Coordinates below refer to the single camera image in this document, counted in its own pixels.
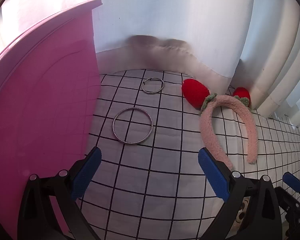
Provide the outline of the plush sloth hair accessory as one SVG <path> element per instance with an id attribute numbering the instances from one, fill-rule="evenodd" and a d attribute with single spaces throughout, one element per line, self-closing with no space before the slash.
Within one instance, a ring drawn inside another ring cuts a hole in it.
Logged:
<path id="1" fill-rule="evenodd" d="M 237 214 L 237 216 L 235 218 L 235 221 L 234 221 L 234 224 L 233 224 L 233 228 L 235 230 L 239 229 L 239 227 L 241 226 L 241 224 L 243 222 L 243 219 L 245 218 L 245 214 L 247 212 L 247 208 L 248 208 L 248 205 L 249 205 L 249 200 L 250 200 L 250 197 L 244 197 L 243 200 L 242 200 L 242 203 L 240 205 L 238 214 Z"/>

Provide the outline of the large silver bangle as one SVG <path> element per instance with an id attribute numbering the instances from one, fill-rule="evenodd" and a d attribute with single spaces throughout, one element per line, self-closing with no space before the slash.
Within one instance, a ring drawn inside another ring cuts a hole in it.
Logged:
<path id="1" fill-rule="evenodd" d="M 133 121 L 133 116 L 137 112 L 146 118 L 145 122 Z M 151 136 L 154 124 L 152 117 L 146 110 L 139 107 L 128 107 L 114 116 L 111 128 L 114 137 L 119 142 L 126 145 L 137 145 Z"/>

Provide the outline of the white checked tablecloth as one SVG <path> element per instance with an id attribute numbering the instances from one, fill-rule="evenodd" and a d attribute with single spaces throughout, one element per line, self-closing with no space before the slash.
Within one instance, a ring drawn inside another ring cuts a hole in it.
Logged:
<path id="1" fill-rule="evenodd" d="M 204 144 L 198 112 L 181 93 L 186 75 L 140 69 L 100 79 L 87 149 L 99 147 L 102 163 L 79 208 L 101 239 L 198 239 L 222 200 L 198 164 Z M 119 142 L 111 128 L 128 107 L 153 119 L 137 145 Z"/>

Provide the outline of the pink fuzzy strawberry headband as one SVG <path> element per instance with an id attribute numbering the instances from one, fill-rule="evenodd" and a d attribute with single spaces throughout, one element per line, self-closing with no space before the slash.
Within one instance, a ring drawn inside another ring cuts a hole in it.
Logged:
<path id="1" fill-rule="evenodd" d="M 228 94 L 218 95 L 195 79 L 185 79 L 181 92 L 199 111 L 203 144 L 216 160 L 228 168 L 256 163 L 258 133 L 247 89 L 238 87 L 229 90 Z"/>

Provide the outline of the pink plastic tub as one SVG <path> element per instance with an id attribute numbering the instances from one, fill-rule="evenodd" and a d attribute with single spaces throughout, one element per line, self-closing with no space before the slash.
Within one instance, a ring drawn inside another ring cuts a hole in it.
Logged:
<path id="1" fill-rule="evenodd" d="M 0 224 L 17 238 L 30 175 L 55 175 L 83 156 L 100 76 L 92 0 L 24 31 L 0 54 Z"/>

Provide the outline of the white curtain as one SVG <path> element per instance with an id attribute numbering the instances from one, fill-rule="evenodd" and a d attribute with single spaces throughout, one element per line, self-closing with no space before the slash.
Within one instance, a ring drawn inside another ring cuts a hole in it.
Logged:
<path id="1" fill-rule="evenodd" d="M 3 0 L 0 53 L 26 29 L 93 0 Z M 249 90 L 261 115 L 288 115 L 300 128 L 298 0 L 101 0 L 92 11 L 102 72 L 189 71 L 211 90 Z"/>

